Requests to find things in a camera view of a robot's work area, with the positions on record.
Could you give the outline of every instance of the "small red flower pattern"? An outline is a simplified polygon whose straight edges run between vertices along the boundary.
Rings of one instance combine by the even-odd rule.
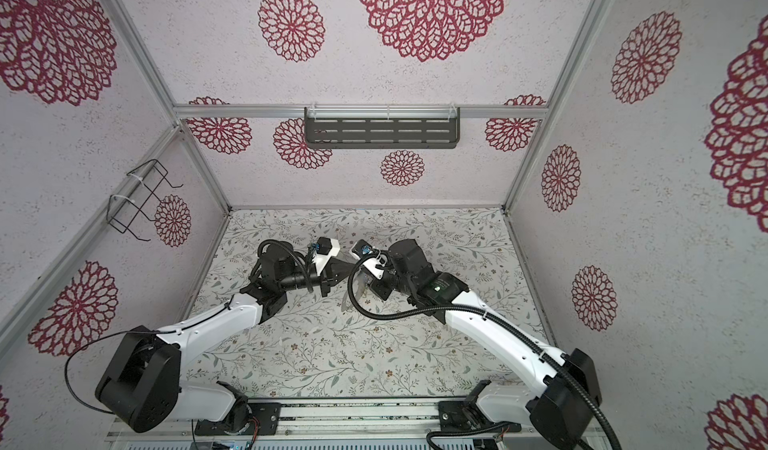
[[[275,149],[280,157],[297,168],[314,169],[322,167],[333,154],[329,149],[312,149],[304,139],[304,120],[289,119],[275,128],[273,135]]]
[[[288,61],[313,58],[325,41],[326,28],[312,0],[262,0],[259,28],[270,48]]]
[[[755,216],[768,233],[768,16],[747,51],[730,62],[710,111],[710,175],[728,189],[728,205]]]
[[[704,427],[707,450],[764,450],[768,448],[768,402],[759,395],[732,395],[718,400],[707,412]]]
[[[184,200],[177,195],[167,195],[160,200],[154,213],[154,228],[168,246],[186,242],[192,228],[192,217]]]
[[[571,300],[578,318],[592,330],[605,330],[616,318],[616,291],[608,275],[585,266],[574,278]]]
[[[85,262],[27,337],[41,353],[70,356],[109,329],[118,288],[99,262]]]
[[[98,99],[117,41],[97,0],[0,0],[0,72],[46,103]]]
[[[210,96],[190,101],[190,105],[228,104]],[[197,141],[219,153],[244,152],[250,145],[250,127],[245,118],[189,118],[187,125]]]
[[[5,424],[8,423],[8,399],[2,394],[0,386],[0,442],[2,442],[2,431],[5,430]]]
[[[504,0],[360,0],[386,46],[419,61],[445,60],[485,36]]]
[[[424,174],[424,160],[414,152],[399,149],[384,157],[381,170],[388,183],[408,186],[416,183]]]
[[[553,212],[569,207],[578,194],[581,169],[576,152],[568,145],[552,150],[542,171],[542,195]]]
[[[541,106],[546,103],[540,96],[520,95],[507,100],[504,105]],[[485,139],[491,147],[514,151],[528,145],[537,125],[535,118],[492,118],[485,123]]]
[[[664,11],[632,30],[621,43],[610,78],[616,98],[631,104],[656,91],[672,71],[682,37],[680,22]]]

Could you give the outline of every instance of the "floral patterned floor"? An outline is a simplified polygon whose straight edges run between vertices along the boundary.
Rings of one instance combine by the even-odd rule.
[[[523,330],[546,341],[500,209],[241,210],[232,214],[192,313],[227,301],[247,283],[256,247],[269,238],[298,249],[337,238],[340,258],[358,239],[379,248],[415,239],[436,270],[454,273]],[[517,381],[490,353],[436,319],[372,321],[341,311],[346,281],[323,299],[291,291],[273,319],[205,352],[190,380],[230,382],[249,396],[466,395],[483,378]],[[372,311],[410,309],[404,295],[361,298]]]

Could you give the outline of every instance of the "black wire rack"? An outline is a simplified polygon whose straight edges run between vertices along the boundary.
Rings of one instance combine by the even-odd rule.
[[[147,170],[144,176],[139,176],[137,174],[138,171],[146,168],[147,165],[150,165],[150,164],[151,164],[151,167],[149,167],[149,169]],[[154,170],[155,172],[158,173],[158,175],[160,175],[160,179],[153,187],[150,187],[147,185],[145,180],[152,174],[152,170]],[[158,161],[157,159],[150,159],[144,163],[141,163],[138,167],[126,173],[126,176],[133,176],[141,183],[141,185],[135,186],[134,189],[131,190],[131,192],[128,195],[109,195],[109,200],[107,201],[107,216],[106,216],[107,223],[109,223],[112,228],[116,229],[120,233],[128,232],[132,234],[134,238],[136,238],[137,240],[140,240],[142,242],[149,242],[150,239],[140,238],[136,233],[134,233],[134,231],[130,229],[130,225],[136,220],[136,217],[139,216],[140,214],[143,215],[150,222],[155,221],[154,218],[150,218],[149,215],[147,215],[144,212],[144,206],[153,196],[156,198],[158,203],[162,201],[160,197],[155,193],[155,191],[162,184],[162,182],[166,182],[168,186],[170,186],[171,188],[181,188],[182,186],[184,186],[184,184],[181,184],[181,185],[171,184],[171,182],[168,181],[168,178],[167,178],[168,170],[165,167],[163,167],[163,164],[160,163],[160,161]],[[144,201],[141,202],[141,205],[137,205],[136,200],[133,199],[133,195],[134,193],[136,193],[136,190],[139,189],[141,186],[144,186],[147,190],[149,190],[149,194],[147,195],[147,198],[145,198]],[[128,224],[123,223],[120,221],[120,219],[118,219],[118,213],[120,213],[120,207],[122,207],[122,205],[120,205],[120,207],[118,207],[118,209],[114,212],[114,214],[112,214],[112,202],[115,202],[119,199],[125,200],[134,208],[136,208],[136,213],[134,213],[133,216],[130,218],[130,221],[128,221]]]

